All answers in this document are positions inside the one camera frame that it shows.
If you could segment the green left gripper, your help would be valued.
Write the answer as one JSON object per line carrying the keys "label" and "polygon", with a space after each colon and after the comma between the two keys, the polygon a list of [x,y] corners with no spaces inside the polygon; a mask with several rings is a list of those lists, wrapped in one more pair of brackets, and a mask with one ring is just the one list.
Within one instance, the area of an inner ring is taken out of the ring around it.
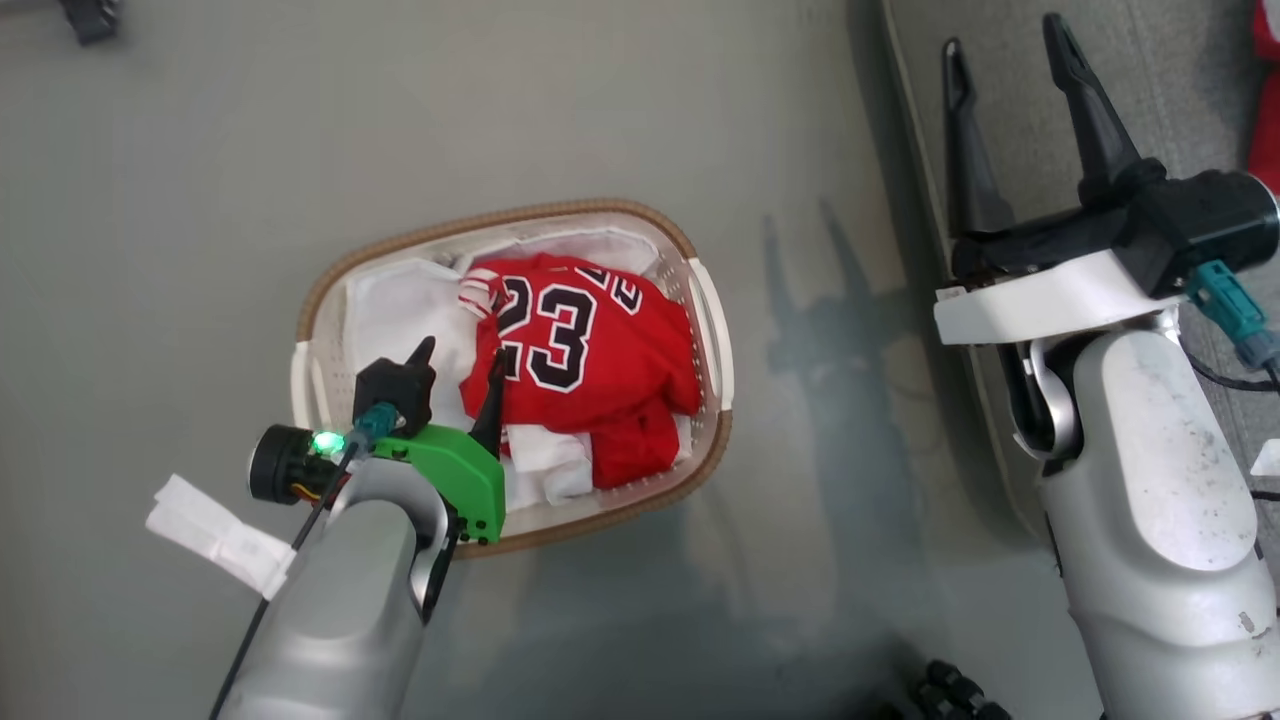
{"label": "green left gripper", "polygon": [[[428,336],[403,363],[380,357],[355,382],[353,428],[347,434],[271,425],[248,464],[253,498],[279,505],[308,502],[330,512],[384,498],[406,512],[451,510],[460,541],[493,546],[506,523],[506,474],[500,465],[506,350],[485,375],[485,396],[470,433],[429,425],[436,380]],[[365,436],[379,439],[365,447]]]}

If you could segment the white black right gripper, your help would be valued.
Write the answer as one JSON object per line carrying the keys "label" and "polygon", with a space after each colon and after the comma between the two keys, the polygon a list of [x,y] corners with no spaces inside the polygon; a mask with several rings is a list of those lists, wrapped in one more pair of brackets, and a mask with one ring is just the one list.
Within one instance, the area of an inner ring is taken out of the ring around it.
{"label": "white black right gripper", "polygon": [[[1234,272],[1277,251],[1277,202],[1247,173],[1166,179],[1143,158],[1069,23],[1047,13],[1042,33],[1055,86],[1068,101],[1084,208],[954,246],[957,290],[934,304],[945,345],[1012,345],[1092,331],[1183,301],[1196,268]],[[942,49],[948,225],[955,237],[1014,223],[975,117],[977,86],[959,38]]]}

